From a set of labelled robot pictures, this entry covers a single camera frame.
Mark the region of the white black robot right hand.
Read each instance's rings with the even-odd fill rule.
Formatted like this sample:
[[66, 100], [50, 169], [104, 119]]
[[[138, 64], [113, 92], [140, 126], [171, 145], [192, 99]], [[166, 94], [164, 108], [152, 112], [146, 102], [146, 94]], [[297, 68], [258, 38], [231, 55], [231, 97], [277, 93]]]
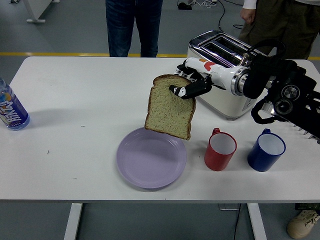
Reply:
[[212, 86], [218, 86], [233, 95], [238, 93], [236, 88], [236, 72], [240, 69], [238, 66], [226, 68], [215, 62], [195, 57], [187, 58], [183, 66], [201, 77], [186, 86], [170, 85], [169, 90], [182, 99], [206, 94], [211, 91]]

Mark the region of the person's right hand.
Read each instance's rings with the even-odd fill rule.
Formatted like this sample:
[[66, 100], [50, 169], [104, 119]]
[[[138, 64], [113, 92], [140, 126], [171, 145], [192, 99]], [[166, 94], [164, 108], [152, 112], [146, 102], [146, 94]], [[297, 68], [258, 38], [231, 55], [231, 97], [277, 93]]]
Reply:
[[240, 17], [245, 21], [246, 24], [250, 25], [254, 22], [256, 15], [255, 9], [242, 8], [240, 11]]

